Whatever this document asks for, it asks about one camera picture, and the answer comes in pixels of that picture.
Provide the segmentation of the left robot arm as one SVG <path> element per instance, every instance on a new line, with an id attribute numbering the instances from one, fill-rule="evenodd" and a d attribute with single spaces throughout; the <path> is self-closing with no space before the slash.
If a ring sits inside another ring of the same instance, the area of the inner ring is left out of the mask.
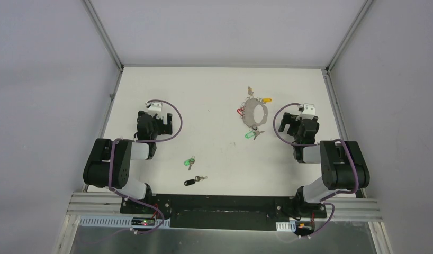
<path id="1" fill-rule="evenodd" d="M 133 207 L 141 214 L 149 213 L 154 206 L 151 187 L 130 176 L 133 160 L 150 160 L 154 157 L 159 135 L 173 133 L 173 115 L 166 114 L 166 121 L 158 114 L 139 111 L 135 141 L 98 138 L 92 147 L 83 171 L 85 184 L 97 188 L 110 187 L 126 197 L 134 198 Z"/>

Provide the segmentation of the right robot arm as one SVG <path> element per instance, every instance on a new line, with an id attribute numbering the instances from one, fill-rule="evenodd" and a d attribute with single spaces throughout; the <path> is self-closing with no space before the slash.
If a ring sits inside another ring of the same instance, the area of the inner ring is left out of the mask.
<path id="1" fill-rule="evenodd" d="M 370 174 L 356 141 L 340 139 L 316 142 L 319 131 L 318 117 L 302 117 L 285 112 L 278 132 L 293 137 L 294 159 L 302 164 L 319 164 L 321 176 L 301 186 L 291 199 L 293 212 L 305 217 L 320 210 L 322 202 L 337 194 L 354 194 L 370 182 Z"/>

